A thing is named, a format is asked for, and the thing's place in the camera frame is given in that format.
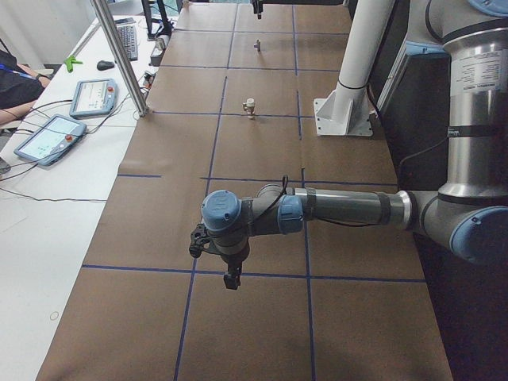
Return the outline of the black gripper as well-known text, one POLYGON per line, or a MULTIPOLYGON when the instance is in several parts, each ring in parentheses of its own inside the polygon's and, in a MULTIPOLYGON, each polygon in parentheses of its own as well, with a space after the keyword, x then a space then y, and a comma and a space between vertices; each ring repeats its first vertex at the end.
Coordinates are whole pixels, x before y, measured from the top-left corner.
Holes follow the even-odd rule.
POLYGON ((254 5, 254 13, 257 16, 257 19, 260 20, 262 18, 263 0, 251 0, 251 3, 254 5))
POLYGON ((244 256, 237 253, 235 255, 222 256, 221 258, 227 265, 226 273, 223 275, 225 288, 228 290, 237 290, 241 285, 244 256))

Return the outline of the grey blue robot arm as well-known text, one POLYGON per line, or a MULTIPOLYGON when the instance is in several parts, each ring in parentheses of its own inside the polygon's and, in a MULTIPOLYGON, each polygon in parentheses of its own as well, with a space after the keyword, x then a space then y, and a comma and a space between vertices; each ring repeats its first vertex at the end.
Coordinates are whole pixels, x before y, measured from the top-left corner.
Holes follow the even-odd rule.
POLYGON ((474 264, 507 258, 507 4, 413 1, 409 54, 451 57, 447 181, 436 191, 396 194, 264 186, 255 198, 217 190, 190 235, 193 257, 220 256, 227 288, 240 286, 250 237, 296 233, 313 219, 364 227, 397 225, 474 264))

